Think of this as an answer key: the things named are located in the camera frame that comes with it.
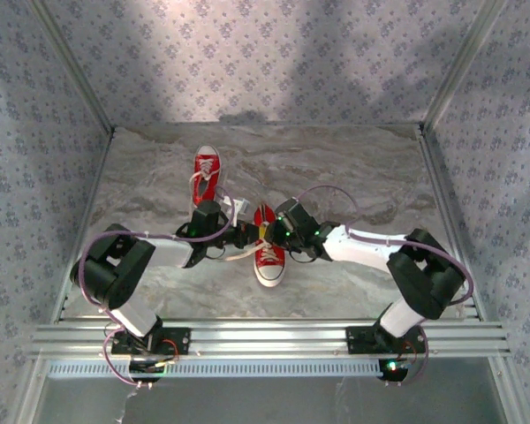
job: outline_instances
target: red sneaker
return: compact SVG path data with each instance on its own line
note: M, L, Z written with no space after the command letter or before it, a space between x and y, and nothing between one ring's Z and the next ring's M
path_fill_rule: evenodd
M262 203L254 215L255 225L272 223L275 221L275 212ZM278 246L264 247L255 253L255 275L265 287L275 287L284 277L284 250Z
M189 181L193 184L191 193L195 206L214 199L219 177L220 155L212 146L202 146L194 157L194 174Z

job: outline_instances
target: enclosure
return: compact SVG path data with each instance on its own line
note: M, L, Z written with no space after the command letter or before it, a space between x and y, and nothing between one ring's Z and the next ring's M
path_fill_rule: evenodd
M249 201L239 219L335 185L360 210L314 190L319 222L428 230L470 269L473 296L423 324L417 383L385 388L346 347L400 297L389 273L288 256L274 288L253 256L148 267L137 293L192 349L152 390L111 375L110 321L72 265L112 223L188 222L207 144ZM530 0L0 4L0 422L165 422L161 405L183 422L530 422Z

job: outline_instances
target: gray marble surface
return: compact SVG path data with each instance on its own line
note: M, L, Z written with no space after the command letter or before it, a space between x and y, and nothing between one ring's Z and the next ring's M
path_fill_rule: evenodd
M245 219L253 217L260 201L274 208L309 186L330 183L360 203L361 219L354 228L387 234L427 228L447 246L413 126L118 128L86 239L111 223L134 231L174 232L188 220L187 182L193 154L202 144L220 152L221 184L251 202ZM321 189L303 202L319 221L356 216L336 191ZM375 318L399 295L381 271L352 263L304 265L290 258L284 281L268 289L258 284L252 261L148 268L137 290L163 318ZM65 317L96 313L78 290L71 291Z

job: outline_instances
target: wall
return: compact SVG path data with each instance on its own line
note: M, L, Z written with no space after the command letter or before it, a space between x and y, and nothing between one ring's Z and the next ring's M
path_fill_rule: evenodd
M49 320L106 134L25 2L0 2L0 422Z
M113 125L418 122L468 0L47 1Z
M505 6L436 138L488 315L509 329L530 400L530 0Z

